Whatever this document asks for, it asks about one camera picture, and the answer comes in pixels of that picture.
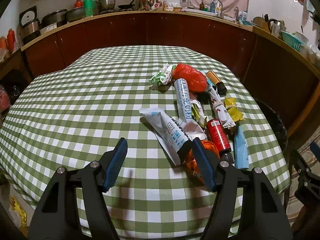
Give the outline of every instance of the faucet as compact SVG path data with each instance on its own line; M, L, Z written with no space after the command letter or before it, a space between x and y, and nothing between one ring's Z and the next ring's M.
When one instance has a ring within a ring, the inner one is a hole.
M214 2L214 1L218 1L221 4L221 11L220 11L220 17L223 18L222 16L222 11L223 11L223 3L220 0L212 0L210 5Z
M236 8L235 8L235 16L236 16L236 23L237 24L240 24L240 18L239 18L239 8L238 8L238 6L236 6Z

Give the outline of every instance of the red plastic bag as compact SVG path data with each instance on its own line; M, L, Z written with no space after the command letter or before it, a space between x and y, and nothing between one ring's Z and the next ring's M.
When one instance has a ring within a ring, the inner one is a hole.
M0 86L0 113L10 107L10 98L3 86Z
M189 65L179 63L172 72L175 80L183 78L188 83L188 88L194 92L204 92L207 89L207 78L201 72Z

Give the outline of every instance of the sink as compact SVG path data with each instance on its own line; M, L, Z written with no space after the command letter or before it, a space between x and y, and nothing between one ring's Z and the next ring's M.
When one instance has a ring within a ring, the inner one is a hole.
M188 8L183 8L183 11L189 12L189 13L196 13L196 14L202 14L202 15L207 15L213 18L217 18L217 19L222 19L222 20L227 20L229 22L236 22L236 20L232 17L228 17L228 16L223 16L222 18L220 16L218 16L216 13L212 13L212 12L206 12L206 11L200 11L200 10L196 10L196 9L188 9Z

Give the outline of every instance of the green checkered tablecloth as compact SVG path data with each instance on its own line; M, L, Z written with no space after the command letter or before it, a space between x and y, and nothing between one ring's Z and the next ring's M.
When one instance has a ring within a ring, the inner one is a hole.
M104 197L120 236L161 238L202 232L216 194L207 192L184 166L173 167L140 108L160 107L177 119L173 85L153 89L148 80L165 63L183 62L225 83L227 97L237 98L250 169L262 168L277 193L290 183L275 135L259 107L227 67L190 49L128 46L92 50L70 67L37 77L12 106L0 130L0 164L11 183L36 206L55 170L80 169L128 141L128 154L115 187ZM212 118L210 105L204 112ZM89 234L81 190L79 216ZM238 191L237 231L242 192Z

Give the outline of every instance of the frying pan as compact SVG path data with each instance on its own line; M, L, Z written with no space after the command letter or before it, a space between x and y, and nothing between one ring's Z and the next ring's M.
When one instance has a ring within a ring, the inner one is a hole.
M134 2L134 0L132 0L130 4L118 5L118 7L121 10L131 9L132 7L134 7L134 4L132 4L133 2Z

